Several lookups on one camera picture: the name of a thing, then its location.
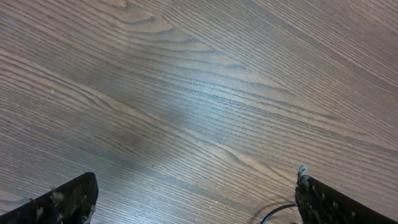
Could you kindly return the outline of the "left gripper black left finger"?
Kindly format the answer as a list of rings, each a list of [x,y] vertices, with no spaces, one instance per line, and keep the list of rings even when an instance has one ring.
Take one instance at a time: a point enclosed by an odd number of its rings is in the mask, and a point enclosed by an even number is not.
[[[98,194],[95,174],[85,172],[1,215],[1,224],[89,224]]]

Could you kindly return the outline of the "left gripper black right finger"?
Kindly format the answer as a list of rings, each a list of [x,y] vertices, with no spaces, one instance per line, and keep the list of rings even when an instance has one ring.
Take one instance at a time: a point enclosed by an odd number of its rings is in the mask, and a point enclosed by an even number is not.
[[[397,224],[298,168],[295,201],[304,224]]]

